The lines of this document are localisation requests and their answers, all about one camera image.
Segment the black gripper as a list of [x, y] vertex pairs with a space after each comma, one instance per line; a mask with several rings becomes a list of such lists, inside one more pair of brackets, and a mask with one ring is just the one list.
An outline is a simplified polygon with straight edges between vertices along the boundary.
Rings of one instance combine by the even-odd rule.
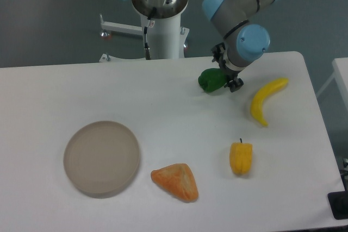
[[213, 59], [212, 62], [218, 62], [220, 69], [228, 77], [224, 88], [228, 88], [230, 92], [236, 92], [241, 89], [244, 82], [241, 78], [238, 78], [238, 74], [242, 71], [242, 68], [235, 66], [229, 60], [227, 51], [225, 50], [225, 44], [223, 42], [218, 43], [211, 49]]

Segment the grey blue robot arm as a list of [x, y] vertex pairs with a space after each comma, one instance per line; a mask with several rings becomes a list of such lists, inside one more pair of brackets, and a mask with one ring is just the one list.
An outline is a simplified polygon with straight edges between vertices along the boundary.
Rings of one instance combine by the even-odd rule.
[[[188, 0], [131, 0], [141, 18], [141, 36], [147, 60], [177, 59], [183, 54], [181, 14]], [[203, 0], [207, 19], [222, 37], [212, 48], [213, 61], [219, 65], [221, 84], [202, 73], [198, 82], [205, 92], [221, 86], [231, 92], [239, 90], [243, 81], [239, 73], [269, 48], [270, 37], [265, 28], [252, 24], [250, 17], [277, 0]]]

